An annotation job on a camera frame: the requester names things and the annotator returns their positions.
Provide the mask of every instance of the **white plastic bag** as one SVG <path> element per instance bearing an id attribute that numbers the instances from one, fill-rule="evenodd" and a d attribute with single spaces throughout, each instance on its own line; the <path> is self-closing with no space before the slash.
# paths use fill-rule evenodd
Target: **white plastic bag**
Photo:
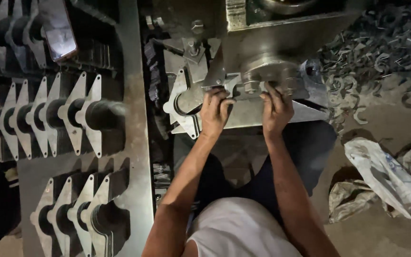
<path id="1" fill-rule="evenodd" d="M 347 142 L 345 155 L 383 202 L 411 219 L 411 175 L 403 166 L 365 138 Z"/>

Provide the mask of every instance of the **dark pants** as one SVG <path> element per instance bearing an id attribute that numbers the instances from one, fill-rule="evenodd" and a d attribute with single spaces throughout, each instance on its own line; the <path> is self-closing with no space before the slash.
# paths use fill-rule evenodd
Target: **dark pants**
<path id="1" fill-rule="evenodd" d="M 311 196 L 326 165 L 329 152 L 334 147 L 336 133 L 333 127 L 324 121 L 310 121 L 289 123 L 282 135 L 305 189 Z M 193 145 L 194 141 L 188 135 L 176 135 L 174 140 L 175 171 L 178 170 Z M 255 200 L 264 206 L 280 224 L 282 223 L 269 156 L 267 156 L 260 172 L 248 184 L 233 189 L 225 179 L 220 161 L 210 154 L 199 180 L 195 197 L 197 208 L 194 211 L 194 217 L 211 202 L 224 197 L 242 197 Z"/>

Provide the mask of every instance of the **person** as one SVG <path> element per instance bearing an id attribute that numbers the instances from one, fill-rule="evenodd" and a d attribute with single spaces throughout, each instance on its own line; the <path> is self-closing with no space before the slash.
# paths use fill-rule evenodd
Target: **person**
<path id="1" fill-rule="evenodd" d="M 324 121 L 288 124 L 294 115 L 290 97 L 266 88 L 261 98 L 269 156 L 238 189 L 225 180 L 220 161 L 210 154 L 235 101 L 220 88 L 205 94 L 202 131 L 179 160 L 142 256 L 339 256 L 309 199 L 336 134 Z M 174 152 L 179 145 L 187 143 L 174 139 Z"/>

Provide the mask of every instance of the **white shirt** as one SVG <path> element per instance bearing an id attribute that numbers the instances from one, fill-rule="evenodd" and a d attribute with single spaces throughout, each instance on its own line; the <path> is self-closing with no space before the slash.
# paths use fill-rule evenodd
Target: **white shirt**
<path id="1" fill-rule="evenodd" d="M 193 221 L 191 237 L 199 257 L 301 257 L 274 217 L 256 201 L 222 198 Z"/>

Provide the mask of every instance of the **hand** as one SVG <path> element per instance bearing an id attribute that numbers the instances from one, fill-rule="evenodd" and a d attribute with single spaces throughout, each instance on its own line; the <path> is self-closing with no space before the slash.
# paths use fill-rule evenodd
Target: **hand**
<path id="1" fill-rule="evenodd" d="M 282 131 L 294 115 L 291 96 L 282 97 L 282 94 L 265 84 L 267 92 L 260 97 L 264 101 L 263 134 L 266 140 L 282 137 Z"/>
<path id="2" fill-rule="evenodd" d="M 228 121 L 229 105 L 236 102 L 234 99 L 226 99 L 229 92 L 223 88 L 214 88 L 204 95 L 199 115 L 202 119 L 201 135 L 212 140 L 217 140 Z"/>

